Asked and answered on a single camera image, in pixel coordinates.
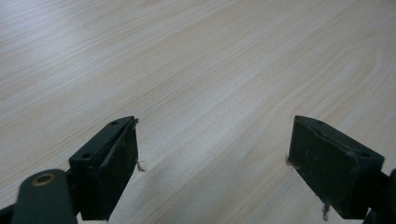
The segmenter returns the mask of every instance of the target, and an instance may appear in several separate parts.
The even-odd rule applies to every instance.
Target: light wood grain surface
[[[109,223],[325,223],[285,164],[296,114],[396,167],[394,0],[0,3],[2,207],[135,115],[148,170]]]

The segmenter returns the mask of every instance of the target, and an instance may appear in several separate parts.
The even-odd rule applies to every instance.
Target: screw hole
[[[43,174],[43,175],[36,177],[32,181],[32,185],[35,187],[44,186],[44,185],[47,185],[49,182],[51,182],[53,180],[53,178],[55,178],[54,174]]]
[[[82,154],[82,159],[89,159],[90,157],[92,156],[92,154],[91,153],[84,153],[84,154]]]

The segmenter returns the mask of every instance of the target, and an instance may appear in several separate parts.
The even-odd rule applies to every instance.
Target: wooden table
[[[296,114],[396,167],[394,0],[0,3],[2,207],[135,115],[148,170],[109,223],[324,223],[285,164]]]

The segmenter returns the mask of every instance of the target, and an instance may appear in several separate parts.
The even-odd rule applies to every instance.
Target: table surface
[[[113,119],[140,160],[109,223],[325,223],[295,115],[396,167],[394,0],[5,0],[0,205]],[[327,223],[344,221],[333,210]]]

